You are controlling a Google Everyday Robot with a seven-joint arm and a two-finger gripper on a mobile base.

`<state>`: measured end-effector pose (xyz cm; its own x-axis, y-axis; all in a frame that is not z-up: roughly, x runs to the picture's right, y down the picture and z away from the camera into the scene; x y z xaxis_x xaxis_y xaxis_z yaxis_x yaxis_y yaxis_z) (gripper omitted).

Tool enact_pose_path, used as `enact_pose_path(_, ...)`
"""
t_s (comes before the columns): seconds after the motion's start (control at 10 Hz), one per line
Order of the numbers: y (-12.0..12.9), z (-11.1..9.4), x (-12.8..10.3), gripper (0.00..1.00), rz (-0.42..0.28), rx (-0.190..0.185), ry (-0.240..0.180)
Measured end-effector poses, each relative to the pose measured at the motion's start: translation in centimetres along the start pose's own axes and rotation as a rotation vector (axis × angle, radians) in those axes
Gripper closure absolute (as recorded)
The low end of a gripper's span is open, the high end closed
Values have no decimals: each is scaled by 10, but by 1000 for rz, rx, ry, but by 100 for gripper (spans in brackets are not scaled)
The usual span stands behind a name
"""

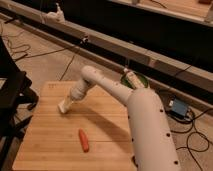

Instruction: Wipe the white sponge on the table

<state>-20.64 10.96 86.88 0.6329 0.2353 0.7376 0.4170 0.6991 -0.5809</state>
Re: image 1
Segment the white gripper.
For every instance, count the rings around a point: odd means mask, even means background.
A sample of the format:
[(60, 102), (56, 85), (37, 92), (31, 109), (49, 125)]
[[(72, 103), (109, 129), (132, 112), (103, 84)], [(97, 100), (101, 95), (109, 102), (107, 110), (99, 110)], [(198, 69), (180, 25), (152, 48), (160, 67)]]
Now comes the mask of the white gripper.
[(84, 79), (79, 79), (70, 90), (70, 98), (74, 101), (82, 100), (87, 92), (92, 88), (92, 84)]

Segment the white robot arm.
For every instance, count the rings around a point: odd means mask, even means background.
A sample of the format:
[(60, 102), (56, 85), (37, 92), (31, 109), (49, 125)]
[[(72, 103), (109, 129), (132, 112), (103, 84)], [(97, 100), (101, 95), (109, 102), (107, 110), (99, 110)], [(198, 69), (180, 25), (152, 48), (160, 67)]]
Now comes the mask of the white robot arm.
[(100, 70), (85, 66), (70, 98), (82, 100), (94, 85), (127, 108), (137, 171), (181, 171), (162, 101), (152, 89), (133, 90), (107, 78)]

